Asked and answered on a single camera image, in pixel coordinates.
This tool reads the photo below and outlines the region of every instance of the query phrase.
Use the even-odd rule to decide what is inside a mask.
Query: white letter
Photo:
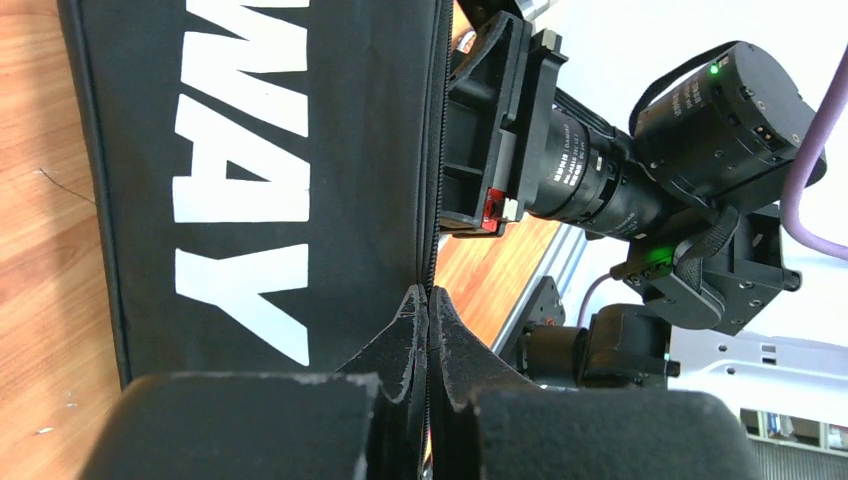
[[[194,143],[191,176],[171,185],[177,223],[306,222],[309,164],[180,95],[177,134]],[[227,161],[268,180],[228,180]]]
[[[244,40],[186,32],[182,82],[278,128],[309,135],[306,95],[244,72],[306,70],[306,29],[245,8],[308,7],[308,0],[188,0],[186,10]]]
[[[306,288],[309,246],[252,253],[224,260],[176,251],[177,294],[215,305],[297,363],[309,366],[306,327],[260,293]]]

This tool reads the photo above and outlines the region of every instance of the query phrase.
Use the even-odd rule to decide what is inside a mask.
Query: red component
[[[483,230],[489,232],[498,231],[498,220],[495,218],[495,207],[503,202],[504,192],[495,188],[489,188],[486,192],[486,204],[483,206]]]

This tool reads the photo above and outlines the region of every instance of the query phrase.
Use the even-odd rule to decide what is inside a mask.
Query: wooden table
[[[54,0],[0,6],[0,478],[61,479],[118,398],[88,158]],[[494,340],[550,241],[451,240],[439,260],[466,323]]]

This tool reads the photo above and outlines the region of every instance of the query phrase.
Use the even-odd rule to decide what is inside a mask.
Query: wood grain
[[[55,0],[0,3],[0,93],[0,478],[71,478],[119,383],[95,207],[51,182],[93,198]],[[484,341],[554,228],[448,242],[438,283]]]

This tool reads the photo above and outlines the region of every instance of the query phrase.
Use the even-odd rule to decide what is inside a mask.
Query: black fabric bag
[[[60,0],[124,385],[332,371],[431,286],[449,0]]]

